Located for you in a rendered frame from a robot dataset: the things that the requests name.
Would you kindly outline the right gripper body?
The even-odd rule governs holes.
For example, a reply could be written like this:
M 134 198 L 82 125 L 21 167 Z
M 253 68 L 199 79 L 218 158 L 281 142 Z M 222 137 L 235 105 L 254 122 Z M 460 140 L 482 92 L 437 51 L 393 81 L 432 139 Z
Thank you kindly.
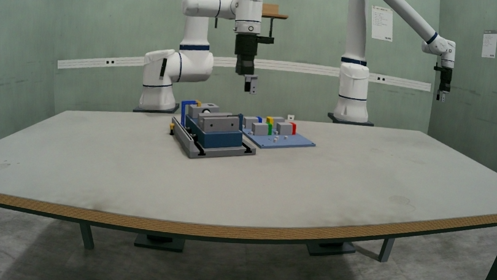
M 233 31 L 238 33 L 234 51 L 234 54 L 237 54 L 236 73 L 254 75 L 254 58 L 257 56 L 258 43 L 273 44 L 272 31 L 269 31 L 269 37 L 257 36 L 260 34 L 261 24 L 250 22 L 235 22 Z

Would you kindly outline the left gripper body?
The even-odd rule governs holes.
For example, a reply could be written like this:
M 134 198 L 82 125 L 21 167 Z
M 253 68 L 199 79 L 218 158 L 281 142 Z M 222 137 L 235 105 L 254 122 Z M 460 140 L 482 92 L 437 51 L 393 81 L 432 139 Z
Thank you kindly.
M 452 81 L 452 69 L 454 67 L 454 63 L 450 61 L 441 60 L 441 66 L 434 66 L 434 70 L 441 72 L 441 82 L 439 84 L 439 90 L 444 90 L 450 92 L 450 82 Z

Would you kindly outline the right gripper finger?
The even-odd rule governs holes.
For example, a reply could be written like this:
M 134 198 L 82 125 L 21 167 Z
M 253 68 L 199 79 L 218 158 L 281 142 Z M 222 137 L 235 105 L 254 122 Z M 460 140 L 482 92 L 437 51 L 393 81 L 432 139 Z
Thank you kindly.
M 251 77 L 251 81 L 250 81 L 250 94 L 251 95 L 256 95 L 256 92 L 257 92 L 257 83 L 258 83 L 258 75 L 246 75 L 246 74 L 244 74 L 244 77 Z
M 238 75 L 243 76 L 243 74 L 238 74 Z M 244 91 L 250 92 L 250 81 L 251 77 L 245 77 Z

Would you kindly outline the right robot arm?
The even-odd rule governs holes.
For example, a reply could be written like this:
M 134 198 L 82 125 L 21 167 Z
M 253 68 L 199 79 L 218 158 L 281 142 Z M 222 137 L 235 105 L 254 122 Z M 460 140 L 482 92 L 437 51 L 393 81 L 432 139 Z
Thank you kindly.
M 263 0 L 182 0 L 186 17 L 179 52 L 159 50 L 145 54 L 139 108 L 172 109 L 173 82 L 204 82 L 210 77 L 214 58 L 207 41 L 209 17 L 261 24 L 262 5 Z

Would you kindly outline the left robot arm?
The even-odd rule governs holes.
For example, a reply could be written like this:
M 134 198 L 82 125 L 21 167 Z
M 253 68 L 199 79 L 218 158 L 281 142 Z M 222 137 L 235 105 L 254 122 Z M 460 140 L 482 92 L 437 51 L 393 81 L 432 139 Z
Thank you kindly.
M 384 0 L 423 39 L 422 51 L 454 63 L 455 43 L 438 35 L 405 1 Z M 351 122 L 367 122 L 366 100 L 369 69 L 365 59 L 369 0 L 349 0 L 345 52 L 341 57 L 339 99 L 333 116 Z M 443 54 L 442 54 L 443 53 Z

